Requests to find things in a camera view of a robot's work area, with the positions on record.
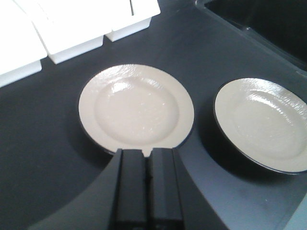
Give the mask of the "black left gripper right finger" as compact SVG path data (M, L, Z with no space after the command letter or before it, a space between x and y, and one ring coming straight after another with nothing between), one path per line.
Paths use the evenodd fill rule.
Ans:
M155 148L149 157L150 216L155 222L181 222L176 170L171 149Z

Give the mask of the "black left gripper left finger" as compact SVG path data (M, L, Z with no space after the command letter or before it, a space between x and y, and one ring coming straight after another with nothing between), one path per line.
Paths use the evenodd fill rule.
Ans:
M139 149L124 149L117 222L146 222L145 158Z

